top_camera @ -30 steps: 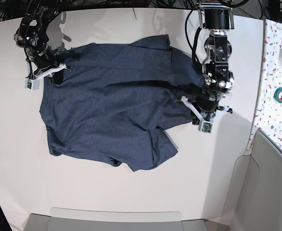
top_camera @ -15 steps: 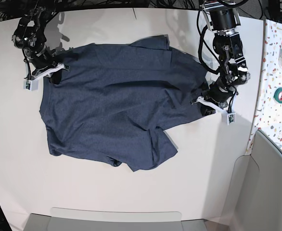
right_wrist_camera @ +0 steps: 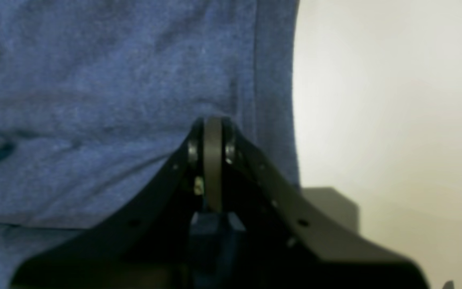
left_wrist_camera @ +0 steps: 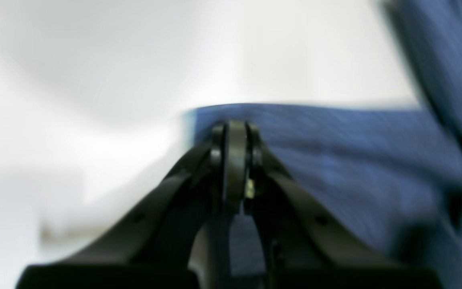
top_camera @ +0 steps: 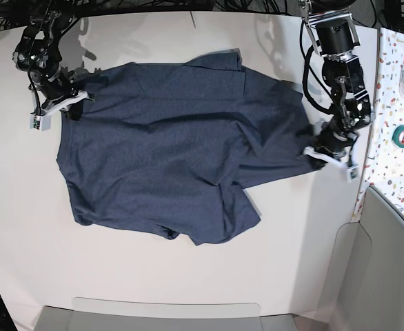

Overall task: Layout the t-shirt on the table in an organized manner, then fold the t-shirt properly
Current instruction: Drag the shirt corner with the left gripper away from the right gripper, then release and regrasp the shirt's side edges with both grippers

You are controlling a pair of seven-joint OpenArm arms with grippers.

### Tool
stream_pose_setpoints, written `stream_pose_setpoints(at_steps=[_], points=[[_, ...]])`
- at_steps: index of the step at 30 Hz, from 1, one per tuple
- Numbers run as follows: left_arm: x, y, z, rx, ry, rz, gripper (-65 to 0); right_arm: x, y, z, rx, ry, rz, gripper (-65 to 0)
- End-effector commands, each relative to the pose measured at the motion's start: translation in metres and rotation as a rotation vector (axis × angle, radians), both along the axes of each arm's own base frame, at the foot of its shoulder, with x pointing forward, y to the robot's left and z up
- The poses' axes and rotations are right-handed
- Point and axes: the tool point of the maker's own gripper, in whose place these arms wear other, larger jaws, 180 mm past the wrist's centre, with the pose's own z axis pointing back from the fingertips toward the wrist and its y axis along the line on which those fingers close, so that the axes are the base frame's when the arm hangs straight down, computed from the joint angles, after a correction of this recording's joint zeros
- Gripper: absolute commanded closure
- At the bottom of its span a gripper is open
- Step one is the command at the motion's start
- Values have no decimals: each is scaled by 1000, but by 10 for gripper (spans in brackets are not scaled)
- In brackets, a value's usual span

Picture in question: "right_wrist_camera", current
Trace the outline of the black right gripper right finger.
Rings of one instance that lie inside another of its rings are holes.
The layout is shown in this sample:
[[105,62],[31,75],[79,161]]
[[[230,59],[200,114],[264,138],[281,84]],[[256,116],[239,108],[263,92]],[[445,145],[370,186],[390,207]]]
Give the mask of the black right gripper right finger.
[[230,121],[223,121],[223,207],[246,229],[239,289],[426,289],[405,256],[311,205]]

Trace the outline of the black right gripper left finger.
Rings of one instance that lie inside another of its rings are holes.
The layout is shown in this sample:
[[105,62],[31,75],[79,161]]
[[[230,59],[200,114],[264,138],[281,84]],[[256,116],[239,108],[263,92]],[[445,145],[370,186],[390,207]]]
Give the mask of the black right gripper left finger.
[[192,289],[194,213],[223,211],[223,125],[198,120],[150,183],[118,212],[25,261],[12,289]]

